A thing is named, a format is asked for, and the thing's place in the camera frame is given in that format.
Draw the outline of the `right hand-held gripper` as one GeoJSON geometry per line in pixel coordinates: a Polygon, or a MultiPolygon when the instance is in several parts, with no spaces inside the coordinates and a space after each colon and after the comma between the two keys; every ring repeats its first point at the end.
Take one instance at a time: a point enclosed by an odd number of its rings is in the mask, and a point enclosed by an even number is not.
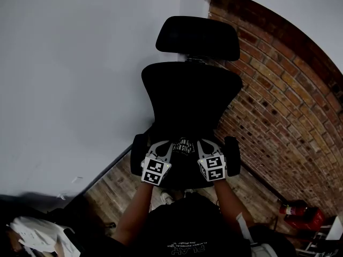
{"type": "Polygon", "coordinates": [[[202,139],[202,144],[200,140],[197,141],[197,149],[198,164],[204,178],[208,182],[225,179],[226,161],[221,155],[220,147],[213,141],[202,139]]]}

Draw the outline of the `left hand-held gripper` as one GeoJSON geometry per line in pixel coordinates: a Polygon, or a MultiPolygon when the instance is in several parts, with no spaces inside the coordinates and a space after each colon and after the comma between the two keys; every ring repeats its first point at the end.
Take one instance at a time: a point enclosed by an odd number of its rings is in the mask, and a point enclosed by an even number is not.
{"type": "Polygon", "coordinates": [[[141,167],[143,168],[141,176],[142,182],[149,183],[154,186],[159,186],[161,184],[162,180],[172,167],[170,159],[173,147],[174,144],[170,144],[169,140],[157,142],[150,147],[148,154],[141,163],[141,167]],[[169,146],[169,148],[165,155],[159,155],[157,148],[164,145],[169,146]]]}

